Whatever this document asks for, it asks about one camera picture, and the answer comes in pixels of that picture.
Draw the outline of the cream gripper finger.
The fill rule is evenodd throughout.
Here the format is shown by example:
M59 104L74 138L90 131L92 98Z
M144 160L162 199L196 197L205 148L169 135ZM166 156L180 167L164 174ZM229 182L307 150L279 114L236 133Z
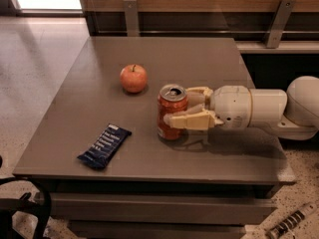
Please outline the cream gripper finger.
M197 105L208 106L210 98L213 95L213 90L209 87L192 87L186 89L188 106L194 107Z
M207 110L204 105L196 105L186 111L166 114L163 122L171 128L190 130L208 130L224 124L215 111Z

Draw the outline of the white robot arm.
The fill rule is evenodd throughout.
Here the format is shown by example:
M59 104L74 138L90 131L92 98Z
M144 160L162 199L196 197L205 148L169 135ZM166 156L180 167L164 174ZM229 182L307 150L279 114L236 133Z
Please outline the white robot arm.
M216 90L188 88L186 93L186 111L163 116L163 122L171 128L257 127L293 140L309 139L319 130L319 79L316 77L299 77L285 91L223 86Z

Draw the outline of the striped robot base part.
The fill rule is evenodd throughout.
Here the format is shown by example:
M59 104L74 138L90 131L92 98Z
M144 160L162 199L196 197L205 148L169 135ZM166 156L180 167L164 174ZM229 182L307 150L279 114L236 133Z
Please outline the striped robot base part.
M285 219L278 222L273 228L268 230L266 236L269 239L279 239L288 232L292 232L294 228L315 213L316 210L317 205L314 202L302 205Z

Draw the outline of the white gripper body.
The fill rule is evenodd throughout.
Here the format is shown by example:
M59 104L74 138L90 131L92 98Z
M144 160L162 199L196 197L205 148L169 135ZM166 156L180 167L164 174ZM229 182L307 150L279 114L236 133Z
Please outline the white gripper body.
M252 114L251 93L244 86L223 86L213 92L210 109L222 121L222 128L246 128Z

